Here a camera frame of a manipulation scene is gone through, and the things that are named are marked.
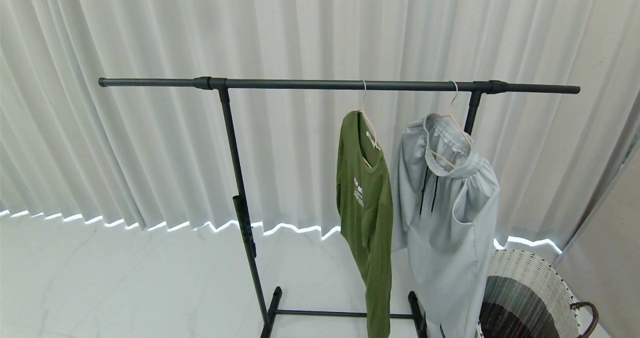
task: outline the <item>white marble floor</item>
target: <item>white marble floor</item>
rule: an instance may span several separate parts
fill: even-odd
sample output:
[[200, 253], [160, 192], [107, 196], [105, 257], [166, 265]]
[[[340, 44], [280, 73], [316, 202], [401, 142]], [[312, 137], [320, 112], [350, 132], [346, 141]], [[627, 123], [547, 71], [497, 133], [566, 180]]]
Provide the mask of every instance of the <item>white marble floor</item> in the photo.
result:
[[[254, 229], [267, 305], [364, 311], [364, 286], [339, 233]], [[262, 322], [237, 226], [171, 233], [61, 218], [0, 220], [3, 338], [254, 338]], [[391, 311], [409, 313], [406, 253], [393, 255]], [[391, 336], [413, 337], [410, 320]], [[274, 338], [366, 337], [362, 318], [279, 316]]]

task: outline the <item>brown handle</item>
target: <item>brown handle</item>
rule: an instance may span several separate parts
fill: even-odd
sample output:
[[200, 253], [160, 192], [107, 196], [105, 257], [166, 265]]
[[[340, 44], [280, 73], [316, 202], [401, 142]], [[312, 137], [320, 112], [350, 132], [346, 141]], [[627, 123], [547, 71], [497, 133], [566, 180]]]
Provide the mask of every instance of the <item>brown handle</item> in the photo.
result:
[[592, 335], [592, 333], [594, 333], [596, 329], [596, 326], [598, 325], [598, 320], [600, 319], [600, 316], [598, 314], [598, 309], [596, 309], [596, 306], [591, 302], [576, 302], [576, 303], [570, 304], [569, 307], [571, 309], [580, 309], [583, 307], [588, 307], [591, 309], [591, 315], [593, 316], [593, 319], [591, 320], [589, 327], [587, 327], [587, 330], [583, 334], [578, 336], [578, 338], [587, 338], [590, 335]]

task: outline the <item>laundry basket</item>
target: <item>laundry basket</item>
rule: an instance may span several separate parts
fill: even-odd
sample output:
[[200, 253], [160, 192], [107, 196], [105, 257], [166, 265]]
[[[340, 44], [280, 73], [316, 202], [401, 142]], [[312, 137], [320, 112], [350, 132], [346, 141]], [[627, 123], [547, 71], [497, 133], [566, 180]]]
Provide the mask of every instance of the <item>laundry basket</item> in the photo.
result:
[[[583, 307], [593, 320], [581, 333]], [[484, 338], [587, 338], [597, 323], [595, 306], [576, 302], [544, 259], [521, 250], [494, 252], [480, 311]]]

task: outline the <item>clothes rack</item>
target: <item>clothes rack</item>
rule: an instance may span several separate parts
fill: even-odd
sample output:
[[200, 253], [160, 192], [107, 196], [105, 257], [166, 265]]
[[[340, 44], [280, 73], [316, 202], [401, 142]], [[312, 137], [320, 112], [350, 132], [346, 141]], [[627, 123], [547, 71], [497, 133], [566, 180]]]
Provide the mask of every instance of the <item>clothes rack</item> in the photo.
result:
[[[302, 311], [280, 309], [279, 304], [282, 297], [282, 289], [276, 287], [269, 308], [265, 303], [260, 282], [260, 275], [256, 266], [256, 244], [251, 229], [251, 219], [249, 217], [249, 207], [247, 206], [247, 195], [245, 184], [240, 167], [240, 156], [238, 154], [238, 143], [236, 142], [236, 132], [231, 115], [231, 105], [229, 98], [229, 88], [261, 88], [261, 89], [302, 89], [302, 90], [363, 90], [363, 81], [349, 80], [309, 80], [309, 79], [230, 79], [214, 77], [198, 77], [191, 79], [166, 79], [166, 78], [99, 78], [98, 84], [101, 87], [195, 87], [203, 90], [217, 90], [220, 103], [222, 104], [222, 114], [226, 125], [226, 135], [231, 151], [231, 161], [233, 162], [233, 172], [238, 195], [233, 196], [233, 206], [240, 226], [240, 234], [244, 243], [249, 263], [249, 270], [253, 278], [260, 313], [262, 315], [263, 329], [260, 338], [269, 338], [274, 328], [275, 318], [278, 315], [301, 315], [301, 316], [335, 316], [335, 317], [366, 317], [366, 313], [354, 312], [329, 312], [329, 311]], [[457, 89], [451, 81], [366, 81], [367, 90], [397, 90], [397, 91], [462, 91], [471, 92], [469, 108], [466, 115], [464, 131], [471, 134], [474, 120], [480, 105], [482, 94], [499, 94], [503, 92], [537, 92], [549, 94], [577, 94], [580, 92], [578, 86], [567, 85], [530, 85], [518, 83], [506, 83], [503, 81], [473, 81], [457, 82]], [[391, 314], [391, 318], [413, 320], [416, 333], [419, 338], [426, 337], [425, 323], [423, 321], [418, 298], [411, 291], [408, 296], [410, 315]]]

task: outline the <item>horizontal rod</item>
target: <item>horizontal rod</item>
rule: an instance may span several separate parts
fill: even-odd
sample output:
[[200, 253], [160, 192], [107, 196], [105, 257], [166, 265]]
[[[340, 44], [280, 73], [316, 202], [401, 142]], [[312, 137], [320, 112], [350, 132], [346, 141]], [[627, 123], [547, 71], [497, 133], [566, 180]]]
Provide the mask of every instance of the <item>horizontal rod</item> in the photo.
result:
[[[262, 88], [262, 89], [301, 89], [301, 90], [362, 90], [362, 81], [322, 80], [322, 79], [231, 79], [199, 77], [192, 79], [173, 78], [99, 78], [102, 87], [110, 86], [162, 86], [196, 87], [202, 89], [218, 88]], [[391, 91], [455, 91], [450, 81], [366, 81], [367, 90]], [[457, 82], [457, 90], [462, 92], [483, 92], [496, 94], [501, 92], [537, 92], [557, 94], [577, 94], [578, 86], [567, 85], [530, 85], [506, 83], [502, 81]]]
[[[292, 309], [277, 309], [277, 315], [293, 315], [293, 316], [329, 316], [329, 317], [367, 317], [366, 313], [359, 312], [329, 312], [329, 311], [297, 311]], [[391, 313], [391, 318], [400, 320], [413, 320], [413, 315], [397, 315]]]

